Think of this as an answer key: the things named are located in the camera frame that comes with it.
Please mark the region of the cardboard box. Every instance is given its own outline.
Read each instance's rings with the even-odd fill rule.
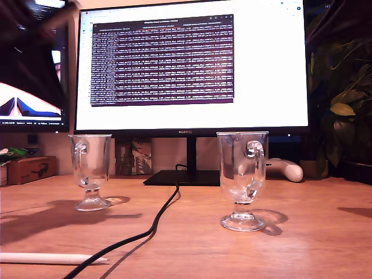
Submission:
[[[8,184],[24,184],[56,175],[56,157],[46,156],[11,161],[8,167]]]

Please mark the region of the glass mug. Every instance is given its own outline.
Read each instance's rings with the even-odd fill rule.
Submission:
[[[221,155],[220,185],[223,194],[234,202],[234,211],[222,217],[223,227],[234,231],[257,231],[263,220],[250,210],[265,183],[268,132],[217,133]]]
[[[75,183],[85,189],[85,198],[75,206],[79,211],[95,211],[110,206],[99,196],[109,180],[111,135],[69,135]]]

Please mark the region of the green plant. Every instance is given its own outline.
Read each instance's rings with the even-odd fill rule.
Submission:
[[[308,65],[317,173],[328,159],[370,163],[372,124],[372,40],[321,44]]]

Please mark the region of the computer monitor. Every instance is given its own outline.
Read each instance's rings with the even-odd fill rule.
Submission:
[[[42,20],[64,7],[67,0],[24,0],[24,3],[32,11],[34,18]],[[27,31],[25,26],[19,26],[19,28]],[[52,67],[51,69],[55,71],[62,90],[67,92],[67,26],[54,29],[52,32],[55,34],[55,43],[51,53],[54,69]],[[35,64],[31,65],[32,69],[19,70],[15,66],[6,73],[5,79],[9,81],[8,83],[0,80],[1,132],[32,131],[35,133],[69,130],[67,93],[65,101],[60,103],[58,107],[37,97],[38,91],[47,82],[37,64],[38,60],[35,58]],[[48,94],[52,96],[57,92],[51,91]]]
[[[196,137],[308,128],[302,1],[81,10],[77,74],[76,133],[187,137],[189,174]]]

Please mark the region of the desk surface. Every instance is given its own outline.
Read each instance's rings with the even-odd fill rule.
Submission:
[[[143,179],[110,180],[101,195],[115,204],[77,212],[83,190],[72,177],[1,188],[3,252],[97,251],[148,230],[175,187]],[[219,187],[181,187],[158,231],[106,255],[76,278],[371,278],[372,187],[328,178],[267,181],[252,204],[269,226],[258,232],[223,228],[232,211]],[[3,278],[63,278],[74,266],[0,264]]]

